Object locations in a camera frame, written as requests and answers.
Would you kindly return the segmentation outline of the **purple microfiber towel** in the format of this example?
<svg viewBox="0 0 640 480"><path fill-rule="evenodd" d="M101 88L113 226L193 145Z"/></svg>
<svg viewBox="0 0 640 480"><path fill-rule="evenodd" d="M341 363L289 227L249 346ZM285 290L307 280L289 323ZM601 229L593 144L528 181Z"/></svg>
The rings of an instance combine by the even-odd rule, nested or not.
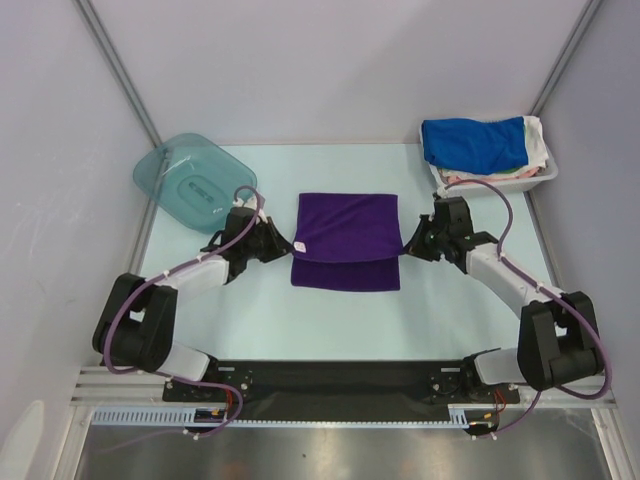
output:
<svg viewBox="0 0 640 480"><path fill-rule="evenodd" d="M302 193L291 284L340 292L401 288L395 194Z"/></svg>

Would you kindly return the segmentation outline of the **blue towel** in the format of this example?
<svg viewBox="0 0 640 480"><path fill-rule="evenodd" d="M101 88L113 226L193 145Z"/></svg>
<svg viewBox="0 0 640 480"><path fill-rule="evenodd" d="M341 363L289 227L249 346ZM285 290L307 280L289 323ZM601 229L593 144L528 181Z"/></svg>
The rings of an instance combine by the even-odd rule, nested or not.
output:
<svg viewBox="0 0 640 480"><path fill-rule="evenodd" d="M528 164L522 117L424 120L420 133L425 160L435 167L491 175Z"/></svg>

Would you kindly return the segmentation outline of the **green microfiber towel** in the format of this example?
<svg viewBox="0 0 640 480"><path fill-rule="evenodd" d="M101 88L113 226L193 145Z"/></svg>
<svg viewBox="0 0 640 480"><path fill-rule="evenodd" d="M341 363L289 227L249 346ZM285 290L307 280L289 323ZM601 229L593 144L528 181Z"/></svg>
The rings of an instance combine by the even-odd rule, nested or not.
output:
<svg viewBox="0 0 640 480"><path fill-rule="evenodd" d="M519 167L519 168L514 168L514 169L509 169L506 171L501 171L501 172L497 172L496 176L519 176L521 174L523 174L524 172L528 171L529 167L528 166L523 166L523 167Z"/></svg>

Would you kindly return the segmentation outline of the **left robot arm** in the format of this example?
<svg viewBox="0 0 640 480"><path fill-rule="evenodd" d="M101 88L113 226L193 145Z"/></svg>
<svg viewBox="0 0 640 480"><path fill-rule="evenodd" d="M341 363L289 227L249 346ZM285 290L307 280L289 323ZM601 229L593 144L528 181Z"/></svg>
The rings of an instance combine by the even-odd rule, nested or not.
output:
<svg viewBox="0 0 640 480"><path fill-rule="evenodd" d="M214 397L220 376L215 359L174 340L178 307L239 277L252 260L269 263L293 246L273 220L251 207L234 207L224 227L196 257L153 277L117 277L92 338L114 374L136 371L179 378L199 400Z"/></svg>

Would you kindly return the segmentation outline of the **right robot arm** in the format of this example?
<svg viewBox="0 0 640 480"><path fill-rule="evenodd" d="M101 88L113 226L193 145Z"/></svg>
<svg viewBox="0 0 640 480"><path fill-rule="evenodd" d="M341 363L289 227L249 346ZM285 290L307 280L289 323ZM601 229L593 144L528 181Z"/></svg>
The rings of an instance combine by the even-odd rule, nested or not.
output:
<svg viewBox="0 0 640 480"><path fill-rule="evenodd" d="M501 238L474 230L464 198L436 196L434 212L420 217L404 253L448 261L491 290L519 319L516 347L469 357L472 369L460 377L469 400L486 400L498 384L545 391L606 371L589 296L547 287L515 265Z"/></svg>

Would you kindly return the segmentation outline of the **pink towel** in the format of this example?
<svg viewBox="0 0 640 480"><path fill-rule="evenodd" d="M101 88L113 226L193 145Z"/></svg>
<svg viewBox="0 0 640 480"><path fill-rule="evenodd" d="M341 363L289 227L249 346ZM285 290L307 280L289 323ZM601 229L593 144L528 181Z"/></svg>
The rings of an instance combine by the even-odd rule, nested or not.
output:
<svg viewBox="0 0 640 480"><path fill-rule="evenodd" d="M437 168L437 173L441 176L444 183L449 185L462 180L481 180L485 182L502 182L510 180L527 179L536 176L540 172L540 168L532 168L528 170L514 170L507 173L496 173L491 175L478 175L467 172L459 172L454 170L446 170Z"/></svg>

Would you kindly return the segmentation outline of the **white plastic basket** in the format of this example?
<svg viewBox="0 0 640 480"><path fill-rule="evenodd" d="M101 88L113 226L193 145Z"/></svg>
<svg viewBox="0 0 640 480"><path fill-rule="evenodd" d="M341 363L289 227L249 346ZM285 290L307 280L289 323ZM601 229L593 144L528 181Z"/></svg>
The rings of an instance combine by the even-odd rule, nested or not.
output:
<svg viewBox="0 0 640 480"><path fill-rule="evenodd" d="M419 127L419 135L420 142L423 150L423 141L420 133ZM436 169L439 167L435 167L434 165L429 164L426 160L425 162L429 166L432 176L435 179L436 191L441 196L463 196L465 198L470 198L472 196L484 195L489 192L489 189L482 186L480 183L485 182L481 180L462 180L458 182L454 182L453 184L445 184L441 176L437 173ZM496 186L503 193L512 193L512 192L524 192L534 188L536 185L540 184L543 181L548 181L556 178L558 175L558 168L555 163L554 158L551 156L549 152L549 159L547 161L546 167L541 168L540 172L531 178L527 179L519 179L519 180L510 180L510 181L502 181L502 182L485 182Z"/></svg>

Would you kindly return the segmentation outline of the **translucent blue plastic tray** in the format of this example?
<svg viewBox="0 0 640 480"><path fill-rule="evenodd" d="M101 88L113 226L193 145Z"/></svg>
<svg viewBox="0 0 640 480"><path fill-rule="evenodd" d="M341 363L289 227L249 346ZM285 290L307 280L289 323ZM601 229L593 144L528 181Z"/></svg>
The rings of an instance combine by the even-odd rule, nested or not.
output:
<svg viewBox="0 0 640 480"><path fill-rule="evenodd" d="M250 198L245 188L258 185L253 170L196 133L176 135L146 154L133 180L183 226L209 235L224 226L235 197Z"/></svg>

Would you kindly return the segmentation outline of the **white towel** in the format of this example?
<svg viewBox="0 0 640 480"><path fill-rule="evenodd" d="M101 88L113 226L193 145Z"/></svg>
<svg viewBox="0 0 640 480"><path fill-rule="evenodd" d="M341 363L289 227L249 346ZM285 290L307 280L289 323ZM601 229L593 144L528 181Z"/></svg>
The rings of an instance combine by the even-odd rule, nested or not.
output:
<svg viewBox="0 0 640 480"><path fill-rule="evenodd" d="M541 120L536 116L524 116L525 148L530 168L545 168L549 159L549 152L544 140Z"/></svg>

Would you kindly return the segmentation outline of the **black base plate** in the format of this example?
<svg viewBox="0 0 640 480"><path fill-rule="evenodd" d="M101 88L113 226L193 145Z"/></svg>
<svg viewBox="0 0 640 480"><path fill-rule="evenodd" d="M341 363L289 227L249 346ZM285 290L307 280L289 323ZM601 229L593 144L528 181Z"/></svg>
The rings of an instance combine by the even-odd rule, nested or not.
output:
<svg viewBox="0 0 640 480"><path fill-rule="evenodd" d="M426 422L443 420L454 404L489 410L520 401L506 384L486 386L465 360L220 361L205 386L172 382L170 403L221 403L220 384L240 391L245 421Z"/></svg>

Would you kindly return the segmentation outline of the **aluminium rail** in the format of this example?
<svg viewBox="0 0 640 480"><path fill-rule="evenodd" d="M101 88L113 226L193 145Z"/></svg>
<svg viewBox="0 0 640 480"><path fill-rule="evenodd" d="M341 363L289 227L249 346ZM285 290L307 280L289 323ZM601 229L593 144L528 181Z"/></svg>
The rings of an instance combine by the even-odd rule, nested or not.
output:
<svg viewBox="0 0 640 480"><path fill-rule="evenodd" d="M113 375L105 367L82 367L71 394L73 406L163 405L165 380L148 373ZM558 389L543 392L537 404L541 408L615 409L611 391L596 400L584 400Z"/></svg>

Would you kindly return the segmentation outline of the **right aluminium frame post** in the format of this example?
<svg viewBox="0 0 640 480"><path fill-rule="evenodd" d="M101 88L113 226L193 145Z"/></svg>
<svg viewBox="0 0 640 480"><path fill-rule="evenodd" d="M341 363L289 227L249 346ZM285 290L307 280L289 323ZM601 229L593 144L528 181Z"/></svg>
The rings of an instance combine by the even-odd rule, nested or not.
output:
<svg viewBox="0 0 640 480"><path fill-rule="evenodd" d="M572 27L570 34L564 42L560 52L554 61L551 70L545 78L545 81L536 96L529 114L540 116L545 108L546 103L553 95L556 87L560 83L565 71L570 65L573 56L579 49L584 37L589 31L591 25L596 19L599 11L604 4L603 0L588 0L585 2L576 23Z"/></svg>

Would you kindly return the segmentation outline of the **aluminium frame post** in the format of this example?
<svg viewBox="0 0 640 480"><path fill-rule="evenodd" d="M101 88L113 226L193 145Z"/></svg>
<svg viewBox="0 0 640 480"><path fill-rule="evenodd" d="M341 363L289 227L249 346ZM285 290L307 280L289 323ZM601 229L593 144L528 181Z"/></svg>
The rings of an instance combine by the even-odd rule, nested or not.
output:
<svg viewBox="0 0 640 480"><path fill-rule="evenodd" d="M161 135L97 8L89 0L74 0L73 5L82 18L89 35L96 44L143 133L153 147L158 147L162 143Z"/></svg>
<svg viewBox="0 0 640 480"><path fill-rule="evenodd" d="M584 37L589 31L591 25L596 19L599 11L604 4L603 0L588 0L585 2L576 23L572 27L570 34L564 42L560 52L554 61L551 70L545 78L545 81L536 96L529 114L540 116L545 108L546 103L553 95L556 87L560 83L565 71L570 65L573 56L579 49Z"/></svg>

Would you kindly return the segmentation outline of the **left aluminium frame post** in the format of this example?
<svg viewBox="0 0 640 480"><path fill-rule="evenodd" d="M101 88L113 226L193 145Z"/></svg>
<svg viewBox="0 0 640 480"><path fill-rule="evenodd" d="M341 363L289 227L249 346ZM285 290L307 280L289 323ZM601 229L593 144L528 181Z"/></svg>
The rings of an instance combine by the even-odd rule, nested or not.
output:
<svg viewBox="0 0 640 480"><path fill-rule="evenodd" d="M89 35L96 44L143 133L153 147L158 147L162 143L161 135L97 8L89 0L74 0L73 5L82 18Z"/></svg>

